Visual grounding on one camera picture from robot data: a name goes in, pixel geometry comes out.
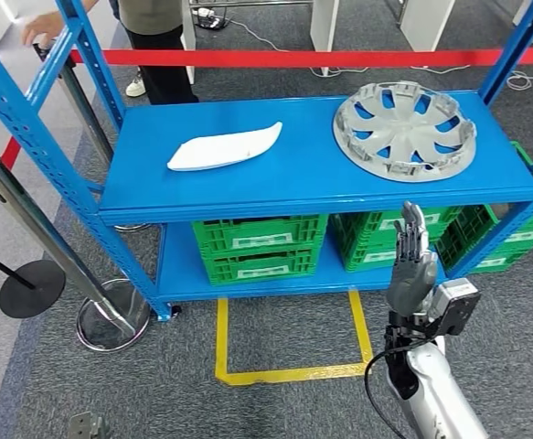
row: person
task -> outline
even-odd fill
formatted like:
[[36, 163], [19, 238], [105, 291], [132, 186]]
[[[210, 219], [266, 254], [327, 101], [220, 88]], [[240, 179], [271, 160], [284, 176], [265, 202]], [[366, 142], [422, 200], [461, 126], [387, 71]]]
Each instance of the person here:
[[[117, 4], [117, 0], [109, 0], [109, 6], [111, 7], [111, 14], [117, 21], [120, 21], [120, 5]], [[126, 87], [126, 96], [130, 98], [138, 98], [146, 92], [146, 87], [144, 85], [144, 81], [142, 80], [142, 72], [140, 68], [138, 69], [136, 76]]]
[[[83, 0], [89, 11], [99, 0]], [[182, 0], [119, 0], [119, 16], [132, 48], [183, 50]], [[43, 36], [42, 46], [57, 37], [65, 22], [59, 11], [37, 16], [26, 24], [22, 39], [28, 46]], [[142, 78], [153, 105], [199, 102], [183, 67], [140, 66]]]

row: red barrier tape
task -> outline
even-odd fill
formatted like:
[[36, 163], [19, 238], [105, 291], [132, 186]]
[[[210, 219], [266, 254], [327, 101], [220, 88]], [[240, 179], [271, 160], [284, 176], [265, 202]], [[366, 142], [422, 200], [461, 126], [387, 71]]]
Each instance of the red barrier tape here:
[[[293, 50], [103, 50], [108, 64], [123, 66], [194, 66], [238, 68], [305, 68], [305, 67], [409, 67], [409, 66], [492, 66], [499, 58], [500, 48], [476, 50], [412, 51], [336, 51]], [[71, 58], [83, 62], [77, 50]], [[533, 64], [529, 48], [520, 64]]]
[[2, 163], [8, 169], [12, 169], [16, 157], [20, 152], [20, 145], [14, 140], [14, 137], [10, 137], [10, 141], [6, 146], [6, 149], [2, 153]]

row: robotic arm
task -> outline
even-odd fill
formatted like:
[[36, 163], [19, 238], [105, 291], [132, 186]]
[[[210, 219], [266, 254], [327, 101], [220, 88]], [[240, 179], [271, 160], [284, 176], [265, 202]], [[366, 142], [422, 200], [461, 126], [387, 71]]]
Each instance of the robotic arm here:
[[386, 299], [390, 307], [385, 350], [368, 363], [365, 384], [372, 405], [400, 438], [405, 436], [375, 404], [368, 381], [372, 366], [386, 358], [392, 393], [421, 439], [489, 437], [451, 374], [445, 358], [446, 334], [464, 328], [480, 294], [467, 279], [435, 288], [437, 254], [429, 249], [422, 211], [406, 202], [397, 231], [397, 260]]

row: black stanchion base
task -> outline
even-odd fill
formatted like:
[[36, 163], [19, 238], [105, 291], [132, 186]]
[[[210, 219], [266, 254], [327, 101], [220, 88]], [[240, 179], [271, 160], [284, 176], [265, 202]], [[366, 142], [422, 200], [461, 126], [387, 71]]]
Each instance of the black stanchion base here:
[[9, 277], [0, 289], [0, 309], [8, 317], [38, 316], [50, 308], [65, 289], [65, 274], [53, 261], [34, 261], [22, 265], [16, 274], [35, 286], [27, 288]]

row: stanchion base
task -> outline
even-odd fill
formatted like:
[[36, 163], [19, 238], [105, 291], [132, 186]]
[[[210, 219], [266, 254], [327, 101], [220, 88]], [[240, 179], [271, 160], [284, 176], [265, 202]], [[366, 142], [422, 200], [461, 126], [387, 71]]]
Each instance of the stanchion base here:
[[16, 274], [35, 288], [31, 290], [13, 277], [6, 279], [0, 289], [0, 309], [8, 317], [38, 316], [56, 302], [65, 285], [65, 272], [53, 261], [29, 262], [16, 270]]
[[114, 228], [120, 233], [134, 233], [135, 231], [148, 229], [151, 225], [151, 224], [137, 224], [135, 226], [114, 226]]
[[127, 279], [102, 284], [106, 296], [121, 316], [132, 325], [134, 334], [125, 334], [102, 316], [92, 300], [85, 299], [77, 315], [76, 333], [82, 344], [97, 352], [116, 352], [139, 339], [150, 321], [150, 306]]

